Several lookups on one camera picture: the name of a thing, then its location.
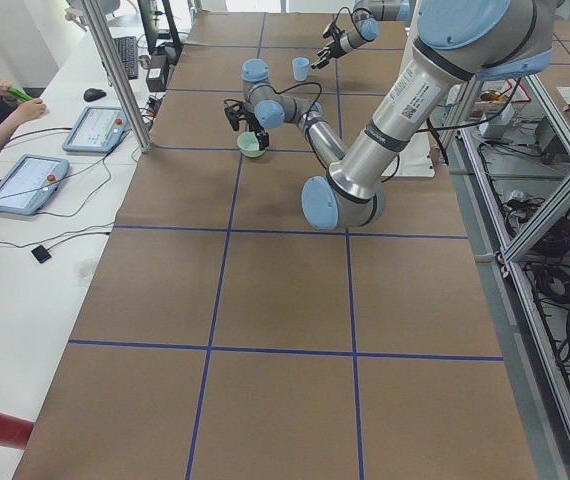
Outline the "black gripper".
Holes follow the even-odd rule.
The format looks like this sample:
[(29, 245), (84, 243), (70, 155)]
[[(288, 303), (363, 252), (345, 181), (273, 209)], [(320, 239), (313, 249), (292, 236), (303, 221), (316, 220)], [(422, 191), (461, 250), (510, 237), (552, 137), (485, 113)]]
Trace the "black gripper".
[(234, 99), (224, 99), (224, 114), (234, 131), (240, 130), (240, 123), (245, 121), (250, 132), (254, 132), (260, 151), (264, 151), (269, 147), (269, 134), (262, 127), (256, 116), (250, 112), (244, 102)]
[(339, 59), (346, 54), (341, 39), (345, 31), (339, 28), (335, 23), (330, 22), (323, 31), (322, 37), (329, 39), (329, 42), (317, 52), (317, 59), (311, 65), (312, 69), (325, 68), (332, 59)]

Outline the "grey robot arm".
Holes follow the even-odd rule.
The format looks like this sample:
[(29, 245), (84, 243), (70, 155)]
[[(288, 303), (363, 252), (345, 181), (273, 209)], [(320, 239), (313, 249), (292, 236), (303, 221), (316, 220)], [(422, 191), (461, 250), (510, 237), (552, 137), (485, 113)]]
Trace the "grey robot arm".
[(233, 129), (247, 122), (260, 149), (269, 130), (296, 125), (325, 168), (301, 194), (320, 230), (367, 225), (384, 211), (382, 176), (449, 90), (472, 78), (516, 79), (544, 70), (552, 54), (555, 1), (424, 1), (415, 14), (412, 58), (352, 146), (318, 104), (273, 89), (261, 59), (241, 68), (244, 97), (226, 106)]
[(352, 9), (340, 7), (326, 25), (322, 38), (327, 43), (310, 64), (313, 70), (323, 69), (331, 60), (372, 43), (380, 35), (380, 24), (388, 21), (408, 21), (414, 1), (355, 1)]

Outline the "person's hand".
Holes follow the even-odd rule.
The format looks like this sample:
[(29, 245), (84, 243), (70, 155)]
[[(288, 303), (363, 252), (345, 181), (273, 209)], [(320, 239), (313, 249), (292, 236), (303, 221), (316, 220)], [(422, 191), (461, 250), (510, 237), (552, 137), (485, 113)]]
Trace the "person's hand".
[(46, 112), (46, 104), (40, 98), (22, 102), (16, 107), (13, 115), (19, 123), (25, 123), (41, 117)]

